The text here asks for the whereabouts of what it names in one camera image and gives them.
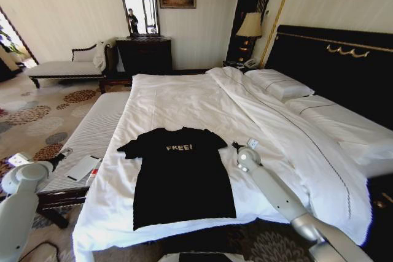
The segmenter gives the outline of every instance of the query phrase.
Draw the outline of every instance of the mirror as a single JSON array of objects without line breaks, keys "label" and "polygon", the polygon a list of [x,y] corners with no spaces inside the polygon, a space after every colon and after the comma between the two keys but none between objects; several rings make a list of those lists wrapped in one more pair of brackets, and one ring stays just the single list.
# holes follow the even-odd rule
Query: mirror
[{"label": "mirror", "polygon": [[159,36],[157,0],[123,0],[131,36]]}]

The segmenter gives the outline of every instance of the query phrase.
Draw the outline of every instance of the table lamp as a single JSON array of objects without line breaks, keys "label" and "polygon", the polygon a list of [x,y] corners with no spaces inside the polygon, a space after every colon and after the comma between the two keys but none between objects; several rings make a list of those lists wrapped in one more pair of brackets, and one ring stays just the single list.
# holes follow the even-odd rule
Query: table lamp
[{"label": "table lamp", "polygon": [[236,33],[237,36],[246,37],[246,40],[239,47],[240,52],[243,53],[239,61],[243,62],[245,58],[248,60],[251,57],[252,49],[255,44],[251,42],[252,38],[259,38],[262,36],[261,17],[261,12],[248,12],[244,18],[243,24]]}]

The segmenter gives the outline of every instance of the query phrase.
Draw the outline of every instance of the cream wall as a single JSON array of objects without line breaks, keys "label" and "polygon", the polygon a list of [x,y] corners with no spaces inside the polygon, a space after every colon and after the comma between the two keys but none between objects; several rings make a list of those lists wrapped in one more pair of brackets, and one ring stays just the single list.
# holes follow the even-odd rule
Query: cream wall
[{"label": "cream wall", "polygon": [[[220,66],[237,0],[196,0],[196,9],[158,9],[161,34],[173,38],[175,69]],[[70,60],[71,49],[127,36],[122,0],[1,0],[40,63]]]},{"label": "cream wall", "polygon": [[[280,2],[268,3],[270,15],[263,21],[265,37],[270,33]],[[278,24],[393,33],[393,0],[286,0]],[[260,59],[266,42],[266,38],[258,41],[256,58]]]}]

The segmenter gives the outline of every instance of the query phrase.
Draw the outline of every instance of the pillow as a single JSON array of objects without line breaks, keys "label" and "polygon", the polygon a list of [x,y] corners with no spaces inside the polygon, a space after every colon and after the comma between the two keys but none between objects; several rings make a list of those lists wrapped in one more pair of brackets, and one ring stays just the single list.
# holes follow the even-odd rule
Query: pillow
[{"label": "pillow", "polygon": [[106,67],[104,50],[105,50],[104,44],[99,41],[96,46],[96,53],[93,58],[93,64],[95,65],[96,68],[100,69],[101,72]]},{"label": "pillow", "polygon": [[93,61],[96,44],[89,48],[72,49],[72,61]]},{"label": "pillow", "polygon": [[245,75],[280,101],[314,94],[306,85],[272,69],[248,71]]},{"label": "pillow", "polygon": [[318,95],[285,105],[335,139],[358,164],[393,159],[393,131]]}]

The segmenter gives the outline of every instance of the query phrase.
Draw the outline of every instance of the white bedsheet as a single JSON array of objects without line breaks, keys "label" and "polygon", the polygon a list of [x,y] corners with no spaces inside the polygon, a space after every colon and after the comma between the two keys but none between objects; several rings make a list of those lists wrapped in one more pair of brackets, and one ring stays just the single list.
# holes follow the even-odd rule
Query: white bedsheet
[{"label": "white bedsheet", "polygon": [[[319,148],[325,156],[332,157],[331,163],[288,118],[264,104],[278,109],[310,133],[321,144]],[[311,205],[319,218],[341,228],[356,243],[364,240],[371,210],[366,179],[355,169],[353,174],[349,172],[354,162],[324,134],[299,116],[291,115],[283,103],[252,84],[240,71],[217,68],[207,75],[133,77],[130,98],[73,232],[77,261],[84,260],[86,251],[247,223],[257,217],[285,222],[252,179],[236,167],[236,150],[228,147],[220,155],[230,176],[236,219],[190,220],[133,231],[133,195],[142,159],[126,160],[116,149],[152,129],[177,130],[183,126],[207,128],[228,145],[256,138],[262,163],[273,169],[305,206]]]}]

